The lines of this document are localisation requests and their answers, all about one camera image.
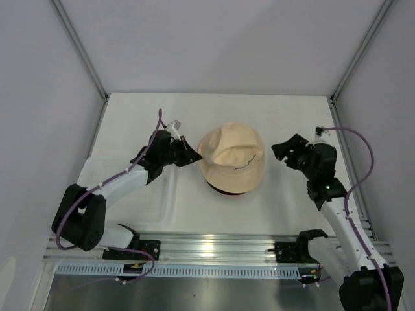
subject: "hat crown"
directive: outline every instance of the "hat crown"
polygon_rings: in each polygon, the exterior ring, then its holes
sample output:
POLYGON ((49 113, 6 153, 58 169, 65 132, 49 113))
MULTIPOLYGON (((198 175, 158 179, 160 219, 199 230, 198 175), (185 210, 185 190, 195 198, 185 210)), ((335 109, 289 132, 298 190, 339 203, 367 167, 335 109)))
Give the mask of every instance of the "hat crown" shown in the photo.
POLYGON ((208 142, 209 162, 244 170, 264 154, 259 134, 241 123, 227 123, 215 129, 208 142))

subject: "reflective metal surface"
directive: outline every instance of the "reflective metal surface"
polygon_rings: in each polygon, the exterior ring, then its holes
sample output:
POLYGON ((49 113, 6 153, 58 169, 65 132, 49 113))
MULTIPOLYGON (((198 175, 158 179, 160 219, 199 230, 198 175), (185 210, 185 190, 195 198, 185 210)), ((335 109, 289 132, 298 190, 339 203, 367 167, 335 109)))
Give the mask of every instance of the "reflective metal surface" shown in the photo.
MULTIPOLYGON (((364 230, 370 237, 368 223, 362 220, 364 230)), ((160 240, 160 259, 162 264, 207 264, 207 265, 243 265, 268 266, 276 263, 275 255, 268 252, 274 248, 275 242, 295 242, 296 236, 266 236, 266 235, 190 235, 185 233, 142 233, 143 240, 160 240)), ((374 241, 374 246, 386 256, 390 253, 386 242, 374 241)), ((56 239, 51 237, 44 261, 60 262, 111 262, 102 259, 102 248, 85 252, 81 249, 62 251, 56 247, 56 239)))
POLYGON ((296 281, 149 277, 123 286, 94 277, 57 275, 45 310, 300 311, 343 310, 334 282, 319 288, 289 288, 296 281))

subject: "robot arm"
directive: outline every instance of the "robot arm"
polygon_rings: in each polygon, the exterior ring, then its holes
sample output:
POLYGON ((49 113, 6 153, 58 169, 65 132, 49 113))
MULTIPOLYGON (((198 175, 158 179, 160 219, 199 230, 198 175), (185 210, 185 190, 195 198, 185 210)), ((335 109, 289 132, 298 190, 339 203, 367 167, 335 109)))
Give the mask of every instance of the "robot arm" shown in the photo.
MULTIPOLYGON (((163 172, 164 166, 175 164, 183 167, 202 159, 187 144, 185 138, 179 135, 179 127, 180 123, 175 120, 164 130, 158 130, 152 144, 137 165, 118 174, 119 177, 114 176, 111 182, 100 184, 97 190, 86 196, 78 208, 69 215, 62 228, 61 237, 84 251, 89 251, 95 246, 127 248, 134 237, 134 231, 120 224, 106 222, 106 210, 134 189, 144 187, 155 180, 163 172)), ((141 149, 131 163, 135 163, 142 156, 145 148, 141 149)), ((73 204, 95 187, 73 184, 66 189, 52 224, 53 232, 58 232, 62 219, 73 204)))
POLYGON ((387 265, 366 236, 357 213, 348 209, 347 192, 335 178, 336 149, 324 141, 321 128, 316 129, 316 135, 316 140, 310 143, 297 134, 272 146, 272 150, 278 160, 285 160, 288 167, 301 171, 308 179, 308 195, 329 221, 341 250, 332 245, 322 230, 310 230, 299 234, 297 251, 301 258, 315 259, 323 265, 339 287, 345 311, 388 310, 388 298, 391 310, 397 310, 403 274, 398 267, 387 265))

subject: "hat brim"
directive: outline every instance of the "hat brim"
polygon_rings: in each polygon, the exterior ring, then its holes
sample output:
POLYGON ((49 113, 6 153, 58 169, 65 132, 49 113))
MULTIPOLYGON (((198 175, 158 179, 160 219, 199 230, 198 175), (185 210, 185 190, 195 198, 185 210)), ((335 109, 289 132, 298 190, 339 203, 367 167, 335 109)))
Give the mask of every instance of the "hat brim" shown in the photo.
MULTIPOLYGON (((198 146, 198 153, 203 153, 203 140, 198 146)), ((206 181, 216 188, 229 193, 245 193, 254 190, 261 183, 265 173, 265 156, 255 161, 255 167, 243 175, 226 175, 220 167, 209 164, 204 159, 199 161, 202 175, 206 181)))

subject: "metal frame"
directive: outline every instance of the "metal frame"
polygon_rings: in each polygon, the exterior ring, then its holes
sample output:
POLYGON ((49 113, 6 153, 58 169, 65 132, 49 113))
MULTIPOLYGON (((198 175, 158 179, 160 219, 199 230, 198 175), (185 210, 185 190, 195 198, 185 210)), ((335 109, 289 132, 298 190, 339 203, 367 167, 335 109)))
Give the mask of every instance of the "metal frame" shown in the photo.
POLYGON ((53 10, 56 13, 56 16, 58 17, 59 21, 62 24, 62 27, 64 28, 67 37, 69 38, 69 41, 72 43, 73 48, 75 49, 75 52, 78 54, 78 57, 82 64, 84 65, 85 71, 88 74, 88 76, 91 78, 91 81, 95 88, 97 89, 97 92, 101 96, 103 100, 106 100, 108 97, 108 94, 105 92, 104 86, 102 86, 101 80, 99 79, 99 76, 97 72, 95 71, 94 66, 91 63, 91 60, 89 59, 89 56, 79 39, 79 36, 77 32, 75 31, 75 28, 73 27, 73 24, 67 15, 67 12, 62 5, 62 2, 60 0, 49 0, 49 3, 51 4, 53 10))
POLYGON ((364 35, 359 47, 356 50, 356 53, 353 55, 353 58, 351 59, 346 71, 344 72, 342 78, 340 79, 340 82, 336 87, 336 90, 332 96, 334 104, 337 102, 338 97, 342 93, 343 89, 346 87, 347 83, 350 81, 350 78, 353 76, 353 73, 358 68, 359 64, 364 58, 364 55, 366 54, 367 50, 372 44, 374 38, 379 32, 379 29, 385 22, 386 17, 390 13, 395 3, 396 0, 385 0, 382 6, 380 7, 379 11, 377 11, 375 18, 372 21, 372 24, 370 25, 368 31, 364 35))
MULTIPOLYGON (((371 240, 370 229, 364 229, 371 240)), ((277 264, 275 254, 268 249, 274 248, 275 242, 295 242, 296 236, 268 235, 214 235, 188 233, 148 233, 140 235, 143 240, 161 241, 158 264, 162 265, 205 265, 205 266, 295 266, 299 268, 315 267, 316 264, 277 264)), ((339 245, 336 238, 329 238, 339 245)), ((394 265, 394 258, 387 242, 373 241, 385 260, 394 265)), ((133 264, 135 261, 104 260, 103 248, 91 251, 71 249, 62 251, 56 246, 56 237, 49 239, 44 262, 92 262, 133 264)))
POLYGON ((27 310, 40 311, 44 310, 52 287, 56 269, 59 262, 44 262, 41 267, 40 277, 38 279, 36 290, 30 300, 27 310))
MULTIPOLYGON (((144 264, 143 270, 124 272, 124 264, 96 264, 84 262, 63 262, 59 265, 58 275, 94 275, 138 277, 148 272, 151 264, 144 264)), ((298 280, 300 271, 295 266, 255 267, 255 266, 207 266, 203 264, 156 264, 151 271, 151 277, 194 277, 209 279, 268 279, 268 280, 298 280)))

